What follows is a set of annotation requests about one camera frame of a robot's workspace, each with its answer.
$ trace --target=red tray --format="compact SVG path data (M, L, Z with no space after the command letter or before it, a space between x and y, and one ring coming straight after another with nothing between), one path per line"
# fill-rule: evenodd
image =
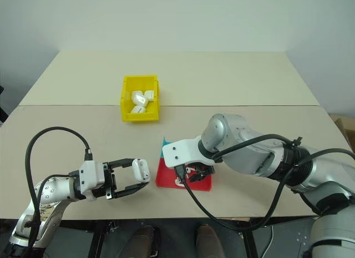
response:
M189 176L193 176L195 173L192 171ZM184 189L185 187L180 187L175 184L175 171L174 169L167 168L163 157L160 157L158 172L156 173L155 183L158 187ZM187 184L191 190L202 190L210 191L212 188L212 177L211 175L205 177L202 181L190 182L187 179Z

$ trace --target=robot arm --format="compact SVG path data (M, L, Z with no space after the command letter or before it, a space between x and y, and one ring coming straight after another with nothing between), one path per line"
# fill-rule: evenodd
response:
M214 165L223 161L239 173L281 181L295 164L317 151L269 139L223 154L224 150L261 135L239 115L216 114L201 136L164 146L165 164L177 168L195 162ZM322 216L312 228L314 257L326 257L321 255L324 252L332 257L332 251L337 253L337 257L348 257L348 254L354 257L355 168L319 156L294 167L286 184L299 193L316 214Z
M122 191L116 190L116 167L133 167L133 173L138 184L126 187ZM93 160L85 161L79 170L69 173L69 177L51 178L45 184L40 200L40 227L31 252L28 257L42 257L45 248L52 240L65 208L75 201L88 199L96 200L101 196L115 199L126 196L145 187L150 181L150 173L144 159L121 159L100 163ZM36 194L42 182L35 186ZM32 201L19 218L15 229L1 257L22 257L27 250L31 228L26 224L32 221L34 206Z

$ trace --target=black cable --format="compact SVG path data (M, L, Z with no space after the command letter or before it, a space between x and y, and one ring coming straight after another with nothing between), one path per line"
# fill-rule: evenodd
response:
M256 230L262 226L264 226L270 219L272 213L274 212L278 200L280 199L280 195L282 193L282 189L285 186L288 178L290 177L290 175L293 172L293 168L290 169L287 174L283 177L283 179L281 180L281 182L279 183L275 195L273 197L272 203L270 205L269 210L267 211L266 215L255 225L249 226L249 227L235 227L235 226L231 226L221 220L219 220L218 218L214 217L210 212L208 212L203 206L202 204L198 201L198 199L196 198L196 196L194 195L194 193L192 192L192 190L190 189L190 187L188 186L188 184L186 183L186 180L182 180L181 182L183 183L183 185L185 186L185 188L187 189L187 192L191 195L192 199L195 201L195 203L198 205L198 207L213 221L217 222L218 224L220 224L221 226L224 226L228 229L231 229L233 231L237 231L237 232L244 232L244 231L252 231L252 230Z
M281 136L281 135L278 135L278 134L266 134L266 135L263 135L263 136L259 136L259 137L256 137L256 138L253 138L251 140L246 140L242 143L239 143L239 144L236 144L236 145L233 145L231 147L228 147L222 151L219 151L217 153L215 153L213 156L212 156L212 160L216 161L218 160L219 158L221 158L223 155L225 154L229 154L233 151L236 151L236 150L239 150L241 148L244 148L244 147L247 147L249 145L252 145L252 144L256 144L260 141L264 141L264 140L270 140L270 139L276 139L276 140L281 140L283 141L284 143L288 144L288 145L292 145L293 142L290 141L289 139Z
M63 175L52 175L52 176L49 176L48 178L46 178L46 181L43 181L41 186L40 186L40 190L38 192L38 198L36 197L36 192L34 190L33 179L32 179L32 174L31 174L31 163L30 163L31 162L31 152L32 152L33 145L37 141L37 139L40 136L42 136L44 133L52 131L52 130L64 130L64 131L70 132L70 133L74 134L75 136L77 136L85 145L85 157L84 157L84 159L85 160L92 160L92 154L90 152L90 146L89 146L88 142L84 139L84 137L81 136L76 131L74 131L72 129L65 128L65 127L50 127L50 128L43 129L39 133L37 133L32 138L32 140L29 142L29 144L27 146L27 150L26 150L26 156L25 156L24 164L25 164L27 185L28 185L29 193L31 195L32 204L33 204L33 207L34 207L34 214L33 214L32 222L30 224L31 231L30 231L29 239L28 239L28 247L27 247L26 252L24 253L23 257L26 257L30 253L30 251L31 251L31 249L33 247L33 244L35 243L35 241L37 239L39 226L40 226L39 201L40 201L40 196L42 195L42 190L43 190L44 184L49 178L52 178L53 176L63 176Z
M325 149L325 150L321 150L318 151L314 154L311 154L305 158L303 158L301 161L298 162L298 166L303 165L311 160L313 160L316 157L319 157L321 155L325 155L325 154L331 154L331 153L344 153L344 154L348 154L350 155L354 160L355 160L355 153L346 150L346 149L342 149L342 148L330 148L330 149Z

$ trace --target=table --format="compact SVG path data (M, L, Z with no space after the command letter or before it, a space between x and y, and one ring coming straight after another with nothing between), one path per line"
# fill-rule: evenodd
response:
M252 107L161 107L161 119L149 123L123 123L119 106L19 106L0 128L0 218L15 219L29 202L24 173L26 147L34 134L51 126L65 126L81 133L92 148L94 159L111 161L139 157L148 161L151 183L133 195L115 200L99 198L69 205L63 219L138 219L163 217L202 217L185 190L156 187L163 137L167 140L194 138L215 113L243 115L261 133L277 133L318 149L347 148L345 139L318 106ZM81 141L64 131L44 135L32 152L32 174L38 182L50 174L77 170L83 162ZM345 155L334 154L352 163ZM136 183L130 168L115 171L119 189ZM239 174L224 164L216 166L209 192L196 191L201 203L218 217L264 216L277 182ZM285 189L274 216L312 215L298 195Z
M285 53L61 51L20 105L119 105L125 75L158 75L160 105L318 105Z

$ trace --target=white wall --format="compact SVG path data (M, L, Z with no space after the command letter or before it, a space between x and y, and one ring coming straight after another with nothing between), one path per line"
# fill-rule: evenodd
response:
M6 89L0 103L8 112L16 107L61 49L289 50L288 56L321 104L334 113L355 116L355 69L344 66L354 64L354 3L0 0L0 82ZM335 38L323 37L324 31ZM339 41L341 48L334 44ZM343 90L332 88L334 75ZM329 91L332 97L350 100L332 103Z

